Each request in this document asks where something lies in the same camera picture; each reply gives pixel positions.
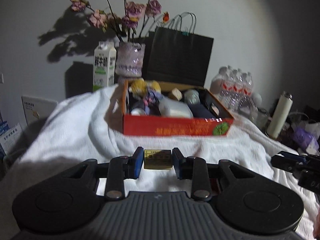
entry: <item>black clamp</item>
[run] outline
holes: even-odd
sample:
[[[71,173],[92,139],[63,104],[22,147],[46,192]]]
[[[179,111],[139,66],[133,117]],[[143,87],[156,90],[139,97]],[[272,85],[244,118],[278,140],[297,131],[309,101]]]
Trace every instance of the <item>black clamp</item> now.
[[[273,167],[292,173],[298,185],[320,195],[320,157],[281,151],[271,157]]]

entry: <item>thermos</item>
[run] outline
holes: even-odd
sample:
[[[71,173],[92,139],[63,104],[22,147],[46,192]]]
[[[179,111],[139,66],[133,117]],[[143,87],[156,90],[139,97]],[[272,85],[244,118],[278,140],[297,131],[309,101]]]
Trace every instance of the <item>thermos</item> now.
[[[267,135],[272,139],[278,138],[288,117],[292,103],[292,95],[284,91],[280,96],[272,121],[267,129]]]

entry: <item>white container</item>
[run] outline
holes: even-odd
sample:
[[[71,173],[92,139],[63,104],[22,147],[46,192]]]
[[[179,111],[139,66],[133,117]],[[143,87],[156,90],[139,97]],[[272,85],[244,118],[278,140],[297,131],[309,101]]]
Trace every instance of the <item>white container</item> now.
[[[175,101],[167,97],[160,100],[159,111],[161,116],[192,118],[193,114],[189,106],[183,102]]]
[[[267,129],[267,135],[272,139],[278,138],[285,120],[288,117],[292,103],[292,95],[284,91],[280,96],[272,121]]]
[[[113,41],[99,42],[94,50],[93,91],[114,85],[116,54]]]

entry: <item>yellow plush toy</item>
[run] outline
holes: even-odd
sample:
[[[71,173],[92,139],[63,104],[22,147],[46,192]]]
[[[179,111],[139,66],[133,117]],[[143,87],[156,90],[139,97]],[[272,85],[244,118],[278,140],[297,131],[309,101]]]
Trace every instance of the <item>yellow plush toy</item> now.
[[[143,98],[147,93],[147,88],[161,93],[161,88],[157,81],[144,81],[143,78],[139,78],[133,81],[131,83],[131,86],[129,87],[129,92],[131,92],[136,97]]]

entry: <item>purple bag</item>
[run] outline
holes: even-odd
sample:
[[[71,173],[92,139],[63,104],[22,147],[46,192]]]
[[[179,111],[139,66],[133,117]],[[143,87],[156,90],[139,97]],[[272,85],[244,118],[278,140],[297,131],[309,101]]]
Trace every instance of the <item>purple bag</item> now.
[[[308,154],[316,154],[316,151],[319,149],[319,144],[314,136],[301,127],[297,127],[295,129],[292,140],[294,140],[300,148]]]

